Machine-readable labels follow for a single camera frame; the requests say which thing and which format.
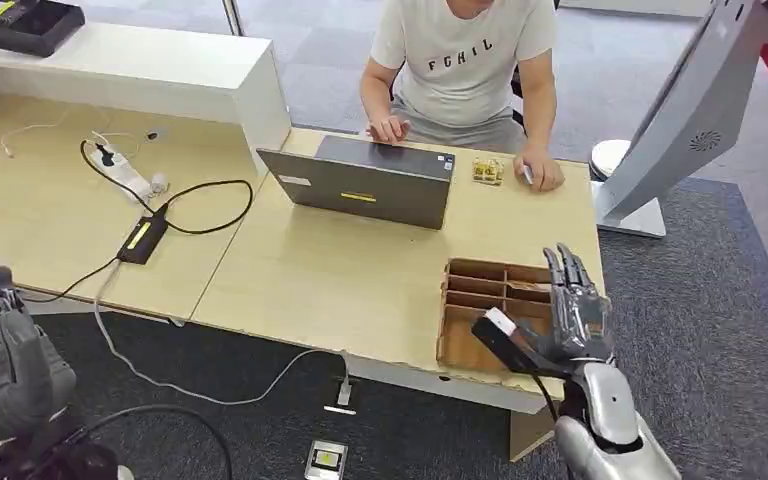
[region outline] small gold object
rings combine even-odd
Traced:
[[[501,185],[504,171],[505,167],[493,158],[476,158],[472,161],[472,179],[478,183]]]

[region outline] gray shorts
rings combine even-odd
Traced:
[[[414,110],[398,95],[394,96],[390,110],[401,120],[410,120],[411,128],[406,139],[409,142],[517,154],[525,141],[522,125],[513,120],[513,109],[510,107],[489,120],[469,127],[441,125]]]

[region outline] white t-shirt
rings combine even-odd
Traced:
[[[555,42],[552,0],[496,0],[477,17],[456,17],[446,0],[386,0],[372,59],[405,63],[395,89],[411,107],[451,126],[476,125],[501,112],[520,60]]]

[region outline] cardboard box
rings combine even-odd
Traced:
[[[548,335],[552,322],[549,270],[453,258],[446,265],[437,362],[481,372],[507,370],[472,335],[472,325],[497,307],[511,320]]]

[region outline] cable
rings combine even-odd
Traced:
[[[13,158],[13,152],[10,150],[10,147],[7,146],[7,138],[11,137],[17,133],[25,132],[34,128],[54,128],[59,127],[60,124],[63,123],[64,120],[66,120],[66,117],[69,116],[69,113],[72,111],[71,108],[67,108],[63,115],[60,116],[60,120],[57,121],[57,123],[45,123],[45,124],[38,124],[38,125],[28,125],[26,127],[17,128],[16,130],[11,130],[4,135],[1,136],[1,148],[4,149],[4,153],[7,154],[8,157]]]
[[[131,363],[131,361],[126,357],[125,355],[122,355],[116,350],[116,346],[113,345],[113,339],[110,337],[110,333],[108,333],[107,328],[104,326],[104,322],[101,319],[101,312],[99,311],[99,302],[101,301],[101,297],[104,296],[104,292],[107,290],[107,288],[110,286],[110,284],[113,282],[113,278],[116,276],[116,273],[119,271],[119,267],[122,265],[122,262],[117,262],[115,266],[113,267],[113,270],[110,271],[110,275],[108,275],[107,279],[104,281],[104,283],[101,285],[101,288],[98,290],[98,293],[96,294],[95,298],[93,299],[93,315],[95,315],[95,321],[98,324],[99,330],[101,330],[101,334],[104,336],[104,339],[107,341],[107,347],[110,349],[110,353],[113,354],[114,357],[118,358],[119,360],[122,360],[125,362],[125,364],[128,366],[129,369],[131,369],[131,373],[136,375],[139,378],[142,378],[143,380],[147,381],[148,383],[161,388],[171,388],[177,392],[183,393],[184,395],[188,395],[190,397],[198,398],[201,400],[208,401],[210,403],[214,403],[217,405],[223,405],[226,407],[230,406],[237,406],[237,405],[248,405],[251,403],[256,403],[264,398],[266,398],[267,395],[269,395],[270,392],[272,392],[272,389],[275,388],[275,385],[278,384],[278,382],[281,380],[281,378],[286,374],[290,367],[293,366],[294,363],[296,363],[299,359],[302,357],[309,355],[311,353],[316,352],[322,352],[322,353],[331,353],[327,350],[319,350],[319,349],[311,349],[311,350],[305,350],[304,352],[296,355],[293,357],[292,360],[290,360],[289,363],[287,363],[287,366],[284,367],[283,370],[281,370],[281,373],[278,374],[278,376],[275,377],[275,380],[272,381],[271,384],[269,384],[269,387],[264,391],[262,394],[255,398],[250,398],[248,400],[237,400],[237,401],[224,401],[224,400],[216,400],[212,397],[209,397],[207,395],[202,395],[199,393],[191,392],[190,390],[187,390],[185,388],[181,388],[175,384],[172,383],[164,383],[164,382],[158,382],[154,380],[153,378],[149,377],[148,375],[141,373],[134,367],[134,364]],[[345,357],[343,358],[343,365],[345,368],[346,376],[344,379],[349,378],[349,366],[346,363]]]
[[[87,438],[91,433],[101,429],[102,427],[110,425],[111,423],[114,423],[117,420],[123,419],[125,417],[139,415],[139,414],[146,414],[146,413],[177,413],[179,415],[183,415],[185,417],[191,417],[198,420],[202,425],[207,427],[211,435],[213,435],[213,438],[216,439],[216,442],[219,444],[219,447],[222,449],[222,454],[225,457],[226,480],[232,480],[234,478],[233,464],[231,463],[231,449],[228,446],[228,440],[226,440],[225,437],[219,432],[219,430],[216,427],[214,427],[209,421],[207,421],[206,418],[201,416],[198,412],[194,410],[190,410],[188,408],[179,407],[176,405],[161,405],[161,404],[143,405],[140,407],[133,407],[133,408],[121,410],[112,415],[108,415],[102,418],[101,420],[95,422],[90,426],[83,426],[79,428],[74,433],[69,435],[65,440],[55,445],[51,450],[55,452],[68,451],[70,447],[77,445],[80,441]],[[59,456],[59,453],[55,453],[51,455],[49,458],[46,459],[46,461],[42,462],[39,466],[34,468],[34,470],[30,473],[30,475],[28,475],[28,478],[29,479],[36,478],[37,475],[42,473],[46,468],[48,468],[52,463],[54,463],[57,460],[58,456]]]
[[[532,375],[531,378],[534,379],[534,383],[537,384],[537,387],[540,389],[540,393],[543,394],[543,398],[546,399],[546,406],[549,408],[549,415],[552,416],[552,421],[555,423],[558,423],[558,411],[555,410],[555,402],[552,401],[552,397],[549,396],[549,391],[546,390],[546,386],[543,385],[543,380],[540,379],[537,375]],[[569,467],[569,464],[566,465],[567,467],[567,478],[569,480],[575,480],[575,477],[572,474],[572,469]]]
[[[111,258],[111,259],[110,259],[110,260],[108,260],[108,261],[107,261],[107,263],[105,263],[104,265],[102,265],[102,266],[100,266],[100,267],[96,268],[96,269],[95,269],[95,270],[93,270],[92,272],[90,272],[90,273],[88,273],[88,274],[84,275],[83,277],[79,278],[79,279],[78,279],[78,280],[76,280],[76,281],[75,281],[75,282],[74,282],[72,285],[69,285],[69,287],[67,287],[67,288],[66,288],[66,290],[63,290],[63,292],[61,292],[61,293],[58,293],[57,295],[55,295],[55,296],[53,296],[53,297],[51,297],[51,298],[47,298],[47,299],[45,299],[45,300],[34,300],[34,299],[32,299],[32,298],[24,298],[24,299],[22,299],[22,300],[23,300],[23,301],[25,301],[25,302],[30,302],[30,303],[50,303],[50,302],[53,302],[53,301],[55,301],[55,300],[57,300],[57,299],[63,298],[63,297],[65,297],[66,295],[68,295],[68,294],[69,294],[69,292],[71,292],[71,291],[72,291],[72,289],[74,289],[75,287],[77,287],[78,285],[80,285],[82,282],[84,282],[84,281],[85,281],[85,280],[87,280],[88,278],[90,278],[90,277],[92,277],[92,276],[94,276],[94,275],[98,275],[98,274],[99,274],[99,273],[100,273],[102,270],[104,270],[105,268],[109,267],[109,266],[110,266],[110,265],[111,265],[111,264],[112,264],[114,261],[116,261],[116,257],[113,257],[113,258]]]
[[[122,183],[117,182],[116,180],[114,180],[113,178],[111,178],[110,176],[108,176],[107,174],[102,172],[101,170],[99,170],[99,168],[96,167],[92,163],[92,161],[87,157],[87,152],[85,150],[87,143],[89,143],[87,140],[81,141],[81,146],[80,146],[81,157],[84,159],[84,162],[87,165],[89,165],[89,167],[92,168],[93,171],[95,171],[95,173],[99,174],[102,178],[104,178],[108,182],[112,183],[113,185],[116,185],[117,187],[119,187],[119,188],[125,190],[126,192],[130,193],[140,203],[140,205],[142,205],[143,208],[148,210],[152,215],[158,215],[158,213],[162,214],[163,221],[166,222],[166,224],[170,228],[172,228],[174,230],[177,230],[177,231],[179,231],[181,233],[186,233],[186,234],[190,234],[190,235],[204,235],[204,234],[207,234],[207,233],[213,233],[213,232],[218,232],[219,230],[224,230],[224,229],[230,227],[231,225],[233,225],[233,224],[239,222],[240,220],[242,220],[243,217],[245,217],[246,214],[249,213],[249,210],[251,209],[251,206],[252,206],[252,202],[254,201],[254,190],[252,190],[251,183],[249,183],[247,180],[242,180],[242,179],[239,179],[239,180],[220,180],[220,181],[215,181],[215,182],[201,183],[199,185],[194,185],[194,186],[192,186],[190,188],[187,188],[186,190],[180,191],[180,192],[176,193],[175,195],[172,195],[172,197],[169,198],[169,200],[167,200],[166,203],[164,203],[163,205],[160,206],[160,208],[155,210],[155,209],[151,208],[149,206],[149,204],[145,200],[143,200],[142,197],[140,197],[136,192],[134,192],[130,187],[128,187],[127,185],[123,185]],[[246,188],[249,191],[249,201],[246,204],[246,207],[243,209],[242,213],[237,215],[233,220],[231,220],[229,222],[226,222],[226,223],[223,223],[222,225],[219,225],[219,226],[216,226],[216,227],[206,228],[204,230],[190,230],[190,229],[179,227],[178,225],[175,225],[174,223],[172,223],[172,222],[170,222],[169,220],[166,219],[166,210],[168,210],[169,205],[173,201],[179,199],[180,197],[182,197],[182,196],[184,196],[184,195],[186,195],[186,194],[188,194],[190,192],[193,192],[195,190],[202,189],[202,188],[216,187],[216,186],[220,186],[220,185],[231,185],[231,184],[242,184],[242,185],[245,185]]]
[[[137,155],[140,154],[140,150],[142,150],[143,144],[145,144],[145,142],[146,142],[145,137],[143,137],[143,140],[140,141],[137,138],[136,135],[134,135],[132,133],[128,133],[128,132],[112,132],[112,133],[104,132],[104,133],[98,133],[95,130],[92,130],[92,134],[95,135],[96,137],[104,140],[105,146],[110,146],[110,140],[108,140],[107,137],[129,137],[137,145],[137,149],[134,152],[129,153],[128,155],[126,155],[126,157],[128,157],[129,160],[133,160],[134,158],[137,157]]]
[[[558,411],[555,410],[555,402],[553,402],[552,397],[549,396],[549,391],[546,390],[546,386],[543,385],[543,380],[540,380],[540,377],[537,375],[532,375],[531,378],[534,379],[534,382],[537,384],[537,387],[540,388],[540,392],[543,394],[543,398],[546,399],[546,406],[549,408],[549,414],[552,415],[552,420],[557,423]]]

